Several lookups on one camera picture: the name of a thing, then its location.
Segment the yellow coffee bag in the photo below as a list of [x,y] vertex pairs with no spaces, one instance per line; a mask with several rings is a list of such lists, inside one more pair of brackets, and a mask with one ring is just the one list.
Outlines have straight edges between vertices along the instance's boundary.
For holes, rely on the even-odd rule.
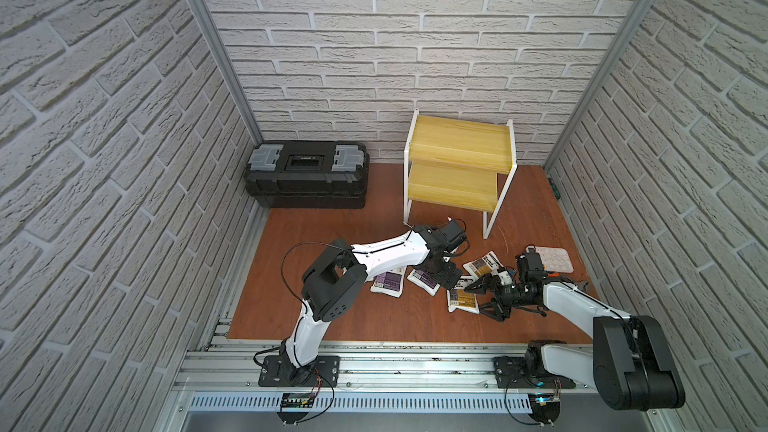
[[447,290],[448,312],[464,311],[470,314],[479,315],[479,305],[477,296],[467,292],[465,288],[472,285],[475,280],[472,277],[461,277],[453,289]]
[[489,251],[482,257],[465,263],[463,268],[467,275],[479,279],[488,274],[497,275],[505,269],[505,266],[493,251]]

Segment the yellow coffee bag bottom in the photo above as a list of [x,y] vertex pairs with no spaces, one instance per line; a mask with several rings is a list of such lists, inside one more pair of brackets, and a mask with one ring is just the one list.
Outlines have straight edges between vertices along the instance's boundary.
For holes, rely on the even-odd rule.
[[465,288],[472,285],[475,280],[472,277],[461,277],[453,289],[447,290],[448,312],[464,311],[470,314],[479,315],[479,305],[477,296],[467,292]]

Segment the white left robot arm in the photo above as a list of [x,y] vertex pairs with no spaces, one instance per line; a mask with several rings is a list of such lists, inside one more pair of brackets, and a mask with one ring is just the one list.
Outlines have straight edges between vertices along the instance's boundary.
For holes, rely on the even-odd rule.
[[297,370],[310,368],[330,323],[349,311],[366,283],[385,272],[412,267],[440,287],[453,289],[462,276],[453,259],[467,249],[465,230],[455,220],[441,227],[415,226],[375,243],[352,245],[337,239],[326,244],[302,275],[301,292],[294,296],[301,312],[280,355]]

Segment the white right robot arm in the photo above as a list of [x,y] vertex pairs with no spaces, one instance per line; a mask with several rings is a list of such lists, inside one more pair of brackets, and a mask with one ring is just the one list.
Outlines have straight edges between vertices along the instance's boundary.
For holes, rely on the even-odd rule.
[[551,312],[592,339],[590,351],[556,340],[530,342],[516,372],[501,367],[508,382],[568,379],[596,390],[614,410],[679,409],[685,404],[683,381],[656,319],[616,309],[573,283],[554,279],[507,283],[488,274],[463,290],[490,293],[492,299],[479,311],[498,322],[509,319],[514,309],[542,316]]

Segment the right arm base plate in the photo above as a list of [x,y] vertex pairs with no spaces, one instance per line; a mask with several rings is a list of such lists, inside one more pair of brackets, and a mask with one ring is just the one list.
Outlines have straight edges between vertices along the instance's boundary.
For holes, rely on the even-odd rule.
[[499,389],[564,389],[576,388],[571,379],[555,376],[543,368],[529,365],[524,357],[498,356],[493,360],[494,377]]

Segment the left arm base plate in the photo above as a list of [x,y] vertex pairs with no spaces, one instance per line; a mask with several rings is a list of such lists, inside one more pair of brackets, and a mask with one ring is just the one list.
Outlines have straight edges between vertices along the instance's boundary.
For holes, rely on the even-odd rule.
[[309,365],[297,368],[283,355],[269,355],[254,363],[261,368],[260,387],[313,387],[322,382],[323,387],[335,387],[338,383],[340,357],[318,356]]

